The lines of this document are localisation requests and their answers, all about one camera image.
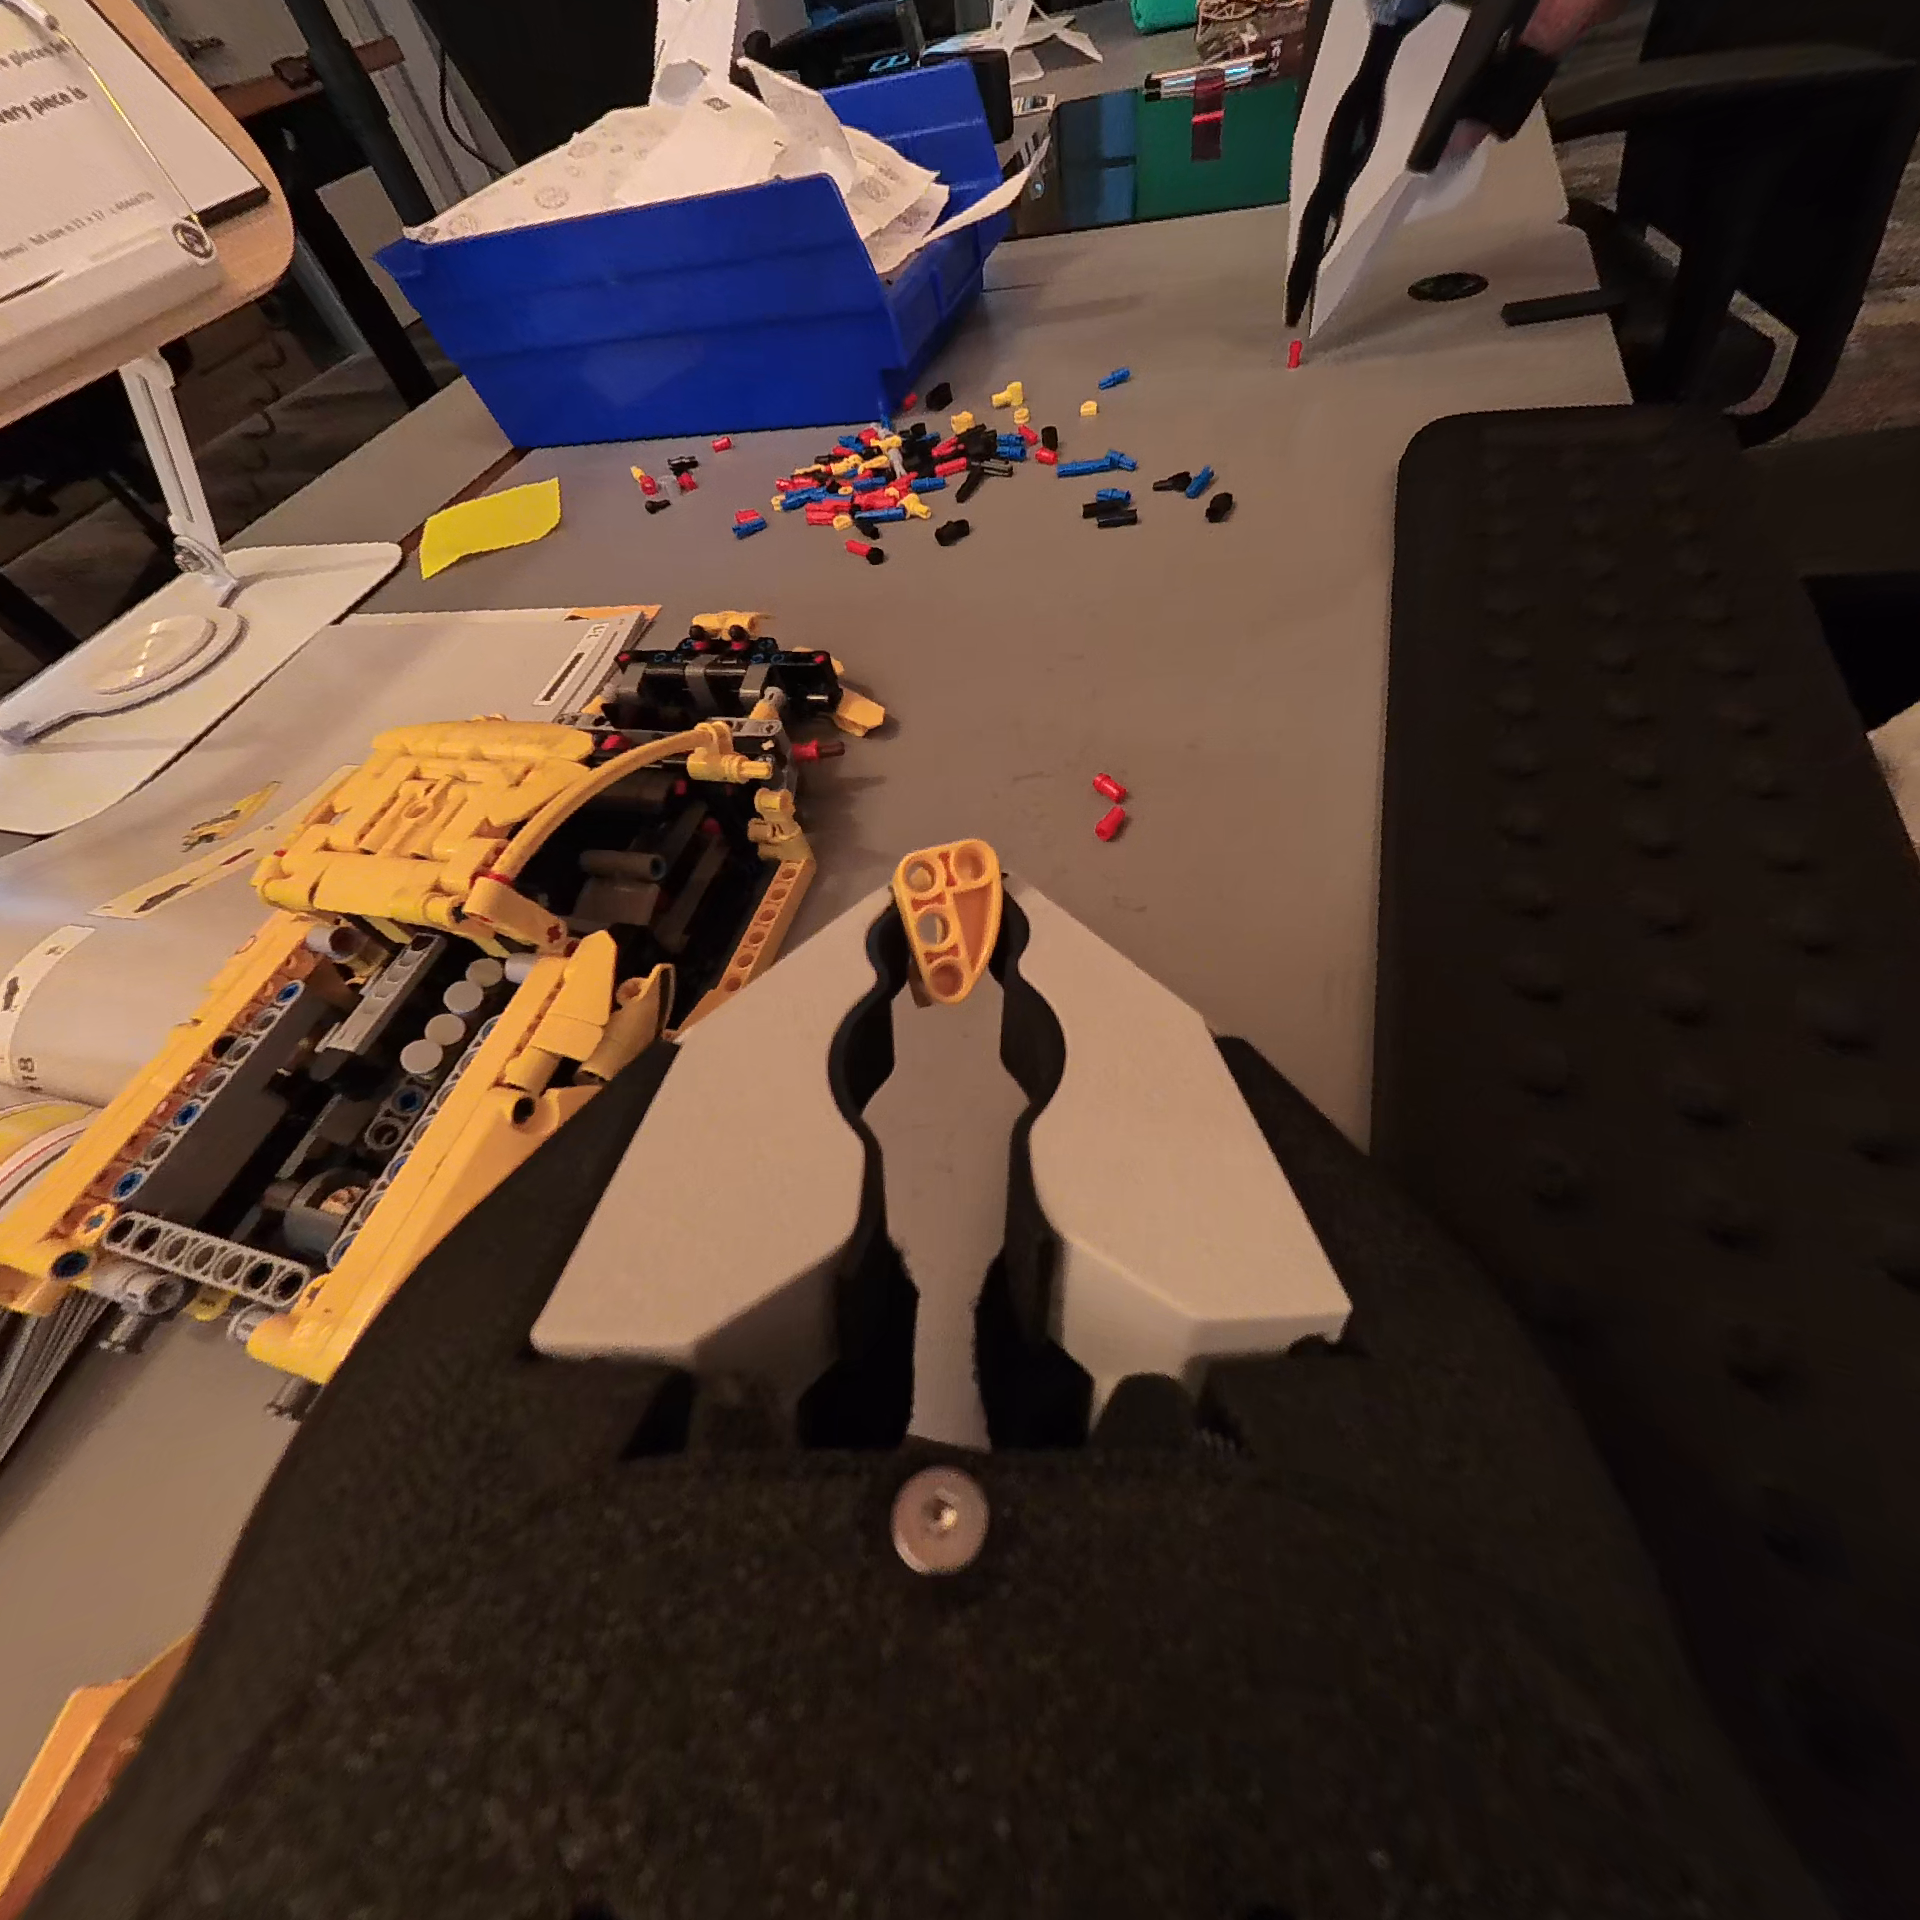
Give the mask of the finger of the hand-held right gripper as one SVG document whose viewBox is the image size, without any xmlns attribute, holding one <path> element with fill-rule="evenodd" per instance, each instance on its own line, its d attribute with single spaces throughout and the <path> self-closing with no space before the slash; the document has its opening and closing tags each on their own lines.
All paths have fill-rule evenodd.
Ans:
<svg viewBox="0 0 1920 1920">
<path fill-rule="evenodd" d="M 1424 119 L 1414 85 L 1438 77 L 1443 54 L 1451 52 L 1455 27 L 1427 20 L 1448 5 L 1376 6 L 1386 26 L 1383 119 L 1373 154 L 1347 194 L 1343 221 L 1314 289 L 1307 318 L 1312 340 L 1331 330 L 1336 310 L 1367 281 L 1376 258 L 1401 226 L 1451 212 L 1477 193 L 1485 166 L 1477 146 L 1455 146 L 1458 125 L 1447 155 L 1433 171 L 1407 171 L 1407 149 Z"/>
<path fill-rule="evenodd" d="M 1307 327 L 1347 194 L 1377 141 L 1386 26 L 1369 2 L 1322 5 L 1291 140 L 1283 325 Z"/>
</svg>

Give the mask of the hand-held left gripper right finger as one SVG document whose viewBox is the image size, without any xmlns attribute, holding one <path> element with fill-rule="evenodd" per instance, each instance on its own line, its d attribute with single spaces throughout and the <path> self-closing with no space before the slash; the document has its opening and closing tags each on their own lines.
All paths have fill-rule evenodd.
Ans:
<svg viewBox="0 0 1920 1920">
<path fill-rule="evenodd" d="M 1021 1095 L 976 1300 L 994 1450 L 1071 1450 L 1131 1378 L 1343 1334 L 1352 1300 L 1210 1026 L 1031 884 L 991 956 Z"/>
</svg>

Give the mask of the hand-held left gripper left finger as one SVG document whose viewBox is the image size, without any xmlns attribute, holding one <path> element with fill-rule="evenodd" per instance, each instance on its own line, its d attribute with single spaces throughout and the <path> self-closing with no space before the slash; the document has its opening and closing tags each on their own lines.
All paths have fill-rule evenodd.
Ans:
<svg viewBox="0 0 1920 1920">
<path fill-rule="evenodd" d="M 865 1123 L 904 981 L 874 890 L 672 1046 L 535 1321 L 541 1355 L 739 1375 L 813 1446 L 904 1441 L 918 1293 Z"/>
</svg>

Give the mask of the yellow curved panel brick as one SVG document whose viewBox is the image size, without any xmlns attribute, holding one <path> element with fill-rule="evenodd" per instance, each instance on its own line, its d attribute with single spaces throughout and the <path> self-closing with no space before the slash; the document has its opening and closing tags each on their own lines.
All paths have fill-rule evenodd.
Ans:
<svg viewBox="0 0 1920 1920">
<path fill-rule="evenodd" d="M 897 861 L 890 894 L 904 933 L 914 1001 L 965 1001 L 986 973 L 1001 935 L 1003 876 L 997 851 L 978 836 L 915 849 Z"/>
</svg>

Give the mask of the grey desk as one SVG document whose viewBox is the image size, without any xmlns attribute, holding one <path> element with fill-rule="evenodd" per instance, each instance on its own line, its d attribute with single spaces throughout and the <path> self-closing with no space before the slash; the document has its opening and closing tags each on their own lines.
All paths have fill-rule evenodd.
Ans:
<svg viewBox="0 0 1920 1920">
<path fill-rule="evenodd" d="M 901 853 L 981 834 L 1019 881 L 1129 954 L 1213 1026 L 1262 1046 L 1365 1138 L 1371 1101 L 1376 815 L 1394 478 L 1427 420 L 1618 399 L 1598 322 L 1509 330 L 1498 305 L 1585 279 L 1560 171 L 1535 119 L 1448 215 L 1379 252 L 1338 332 L 1286 370 L 1283 210 L 1025 237 L 934 379 L 962 405 L 1023 378 L 1038 418 L 1131 365 L 1091 441 L 1158 478 L 1210 465 L 1235 514 L 1142 498 L 1138 527 L 1075 519 L 1080 487 L 1023 470 L 970 503 L 970 539 L 901 539 L 865 570 L 790 523 L 735 543 L 738 501 L 810 439 L 743 443 L 715 487 L 641 523 L 631 465 L 651 449 L 529 453 L 555 474 L 555 535 L 405 579 L 375 613 L 661 604 L 765 609 L 829 645 L 890 714 L 806 781 L 819 871 L 786 958 L 879 887 Z M 1407 286 L 1477 273 L 1488 291 L 1416 305 Z M 1091 775 L 1129 791 L 1111 806 Z M 894 1221 L 920 1286 L 911 1433 L 983 1446 L 970 1293 L 1001 1221 L 1014 1089 L 986 1052 L 997 996 L 902 1019 L 874 1101 Z M 73 1689 L 136 1671 L 200 1617 L 293 1426 L 274 1378 L 224 1329 L 173 1321 L 144 1354 L 87 1350 L 3 1467 L 3 1805 Z"/>
</svg>

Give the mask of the green plastic bin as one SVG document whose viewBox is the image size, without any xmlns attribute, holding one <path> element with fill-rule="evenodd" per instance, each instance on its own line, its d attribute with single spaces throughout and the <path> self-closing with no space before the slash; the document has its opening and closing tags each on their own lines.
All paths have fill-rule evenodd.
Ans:
<svg viewBox="0 0 1920 1920">
<path fill-rule="evenodd" d="M 1307 2 L 1201 2 L 1167 34 L 1134 130 L 1134 215 L 1167 221 L 1288 198 L 1305 95 Z"/>
</svg>

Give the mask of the black office chair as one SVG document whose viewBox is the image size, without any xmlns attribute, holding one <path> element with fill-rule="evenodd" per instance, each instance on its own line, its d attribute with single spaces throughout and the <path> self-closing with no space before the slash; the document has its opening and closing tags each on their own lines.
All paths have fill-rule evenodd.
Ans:
<svg viewBox="0 0 1920 1920">
<path fill-rule="evenodd" d="M 1551 140 L 1621 135 L 1616 198 L 1573 198 L 1595 286 L 1509 327 L 1609 319 L 1639 402 L 1735 420 L 1745 449 L 1833 381 L 1917 125 L 1914 2 L 1647 5 L 1629 59 L 1555 57 Z"/>
</svg>

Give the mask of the yellow brick toy car model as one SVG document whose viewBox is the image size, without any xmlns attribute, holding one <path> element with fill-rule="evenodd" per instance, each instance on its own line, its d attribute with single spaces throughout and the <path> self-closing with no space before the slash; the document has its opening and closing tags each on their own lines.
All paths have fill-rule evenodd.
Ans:
<svg viewBox="0 0 1920 1920">
<path fill-rule="evenodd" d="M 315 1394 L 427 1253 L 777 958 L 799 770 L 888 715 L 760 613 L 589 625 L 582 691 L 414 722 L 269 829 L 261 921 L 107 1101 L 3 1107 L 3 1412 L 187 1315 Z"/>
</svg>

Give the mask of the black perforated mat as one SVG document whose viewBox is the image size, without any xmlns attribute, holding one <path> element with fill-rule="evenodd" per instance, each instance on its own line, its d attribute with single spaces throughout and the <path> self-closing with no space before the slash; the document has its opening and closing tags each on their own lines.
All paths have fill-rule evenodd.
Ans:
<svg viewBox="0 0 1920 1920">
<path fill-rule="evenodd" d="M 1401 455 L 1373 1075 L 1834 1910 L 1914 1915 L 1914 858 L 1719 418 Z"/>
</svg>

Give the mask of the pile of small coloured pins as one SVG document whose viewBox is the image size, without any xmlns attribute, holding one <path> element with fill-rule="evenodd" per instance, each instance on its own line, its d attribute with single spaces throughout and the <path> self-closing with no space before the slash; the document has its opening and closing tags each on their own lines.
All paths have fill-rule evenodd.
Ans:
<svg viewBox="0 0 1920 1920">
<path fill-rule="evenodd" d="M 786 467 L 765 489 L 765 503 L 730 510 L 727 531 L 734 539 L 763 538 L 782 522 L 831 533 L 865 564 L 887 561 L 881 539 L 896 525 L 926 525 L 941 548 L 970 538 L 965 508 L 984 487 L 1021 474 L 1051 474 L 1086 489 L 1075 519 L 1098 533 L 1138 527 L 1139 489 L 1134 478 L 1139 461 L 1123 449 L 1069 455 L 1064 430 L 1038 422 L 1023 383 L 1008 379 L 986 399 L 986 412 L 952 405 L 952 386 L 937 381 L 928 396 L 907 389 L 902 399 L 817 397 L 779 402 L 774 389 L 739 389 L 735 412 L 759 405 L 760 420 L 739 426 L 745 434 L 786 430 L 798 414 L 815 414 L 826 439 L 806 457 Z"/>
</svg>

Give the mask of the building instruction booklet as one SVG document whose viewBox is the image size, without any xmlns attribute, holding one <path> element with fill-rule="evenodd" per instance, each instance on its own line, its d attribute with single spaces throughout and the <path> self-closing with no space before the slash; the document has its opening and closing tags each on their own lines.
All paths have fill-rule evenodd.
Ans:
<svg viewBox="0 0 1920 1920">
<path fill-rule="evenodd" d="M 87 823 L 3 854 L 3 1213 L 45 1193 L 87 1132 L 202 998 L 221 995 L 230 961 L 250 964 L 272 909 L 250 873 L 325 796 L 373 755 L 381 732 L 464 724 L 503 714 L 557 722 L 589 700 L 614 657 L 657 609 L 569 618 L 552 609 L 466 614 L 353 614 L 310 641 L 261 691 L 133 796 Z M 264 781 L 274 846 L 246 873 L 138 921 L 87 913 L 181 858 L 182 834 Z M 3 1438 L 10 1455 L 80 1350 L 118 1334 L 138 1345 L 161 1319 L 205 1299 L 240 1313 L 250 1339 L 289 1313 L 345 1247 L 352 1212 L 385 1174 L 474 1030 L 504 1006 L 499 964 L 470 945 L 429 951 L 406 927 L 406 956 L 375 1009 L 376 1035 L 325 1046 L 352 1019 L 359 987 L 337 998 L 293 993 L 321 961 L 294 946 L 274 983 L 232 1021 L 200 1076 L 161 1101 L 136 1134 L 163 1135 L 142 1180 L 115 1199 L 135 1223 L 87 1253 L 77 1285 L 55 1285 L 42 1313 L 37 1276 L 3 1273 Z"/>
</svg>

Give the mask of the pale sticker sheet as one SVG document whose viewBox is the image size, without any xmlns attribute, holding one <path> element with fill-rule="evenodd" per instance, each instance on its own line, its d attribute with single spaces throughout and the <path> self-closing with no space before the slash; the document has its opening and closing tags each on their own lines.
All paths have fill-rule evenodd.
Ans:
<svg viewBox="0 0 1920 1920">
<path fill-rule="evenodd" d="M 152 878 L 130 884 L 121 894 L 93 906 L 87 917 L 90 921 L 144 921 L 210 884 L 234 876 L 250 873 L 254 863 L 277 841 L 272 804 L 280 793 L 280 781 L 272 779 L 248 791 L 232 804 L 194 823 L 181 838 L 176 863 Z"/>
</svg>

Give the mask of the yellow paper scrap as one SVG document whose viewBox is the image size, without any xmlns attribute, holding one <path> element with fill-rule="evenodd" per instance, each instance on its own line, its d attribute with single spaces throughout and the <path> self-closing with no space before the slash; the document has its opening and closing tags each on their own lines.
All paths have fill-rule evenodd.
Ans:
<svg viewBox="0 0 1920 1920">
<path fill-rule="evenodd" d="M 432 581 L 464 561 L 537 543 L 559 527 L 559 519 L 557 475 L 450 503 L 423 522 L 416 548 L 419 579 Z"/>
</svg>

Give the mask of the blue plastic bin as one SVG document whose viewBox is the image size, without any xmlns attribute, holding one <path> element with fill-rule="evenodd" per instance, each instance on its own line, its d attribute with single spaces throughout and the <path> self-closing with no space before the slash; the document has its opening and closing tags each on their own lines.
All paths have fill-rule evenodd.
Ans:
<svg viewBox="0 0 1920 1920">
<path fill-rule="evenodd" d="M 981 295 L 1005 212 L 885 279 L 825 177 L 466 237 L 378 268 L 520 449 L 871 422 Z"/>
</svg>

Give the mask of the instruction sheet on stand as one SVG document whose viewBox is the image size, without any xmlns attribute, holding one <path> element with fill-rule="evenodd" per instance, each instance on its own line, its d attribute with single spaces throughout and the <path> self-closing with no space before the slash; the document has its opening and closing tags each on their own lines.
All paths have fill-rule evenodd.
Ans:
<svg viewBox="0 0 1920 1920">
<path fill-rule="evenodd" d="M 1 829 L 49 836 L 133 796 L 385 582 L 399 548 L 269 543 L 226 555 L 154 354 L 118 369 L 178 572 L 1 701 Z"/>
</svg>

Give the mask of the yellow flat panel brick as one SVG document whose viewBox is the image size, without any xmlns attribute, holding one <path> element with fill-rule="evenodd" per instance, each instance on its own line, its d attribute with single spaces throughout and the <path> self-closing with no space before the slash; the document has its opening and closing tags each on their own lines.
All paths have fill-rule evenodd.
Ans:
<svg viewBox="0 0 1920 1920">
<path fill-rule="evenodd" d="M 65 1699 L 1 1819 L 1 1914 L 21 1915 L 142 1746 L 198 1633 Z"/>
</svg>

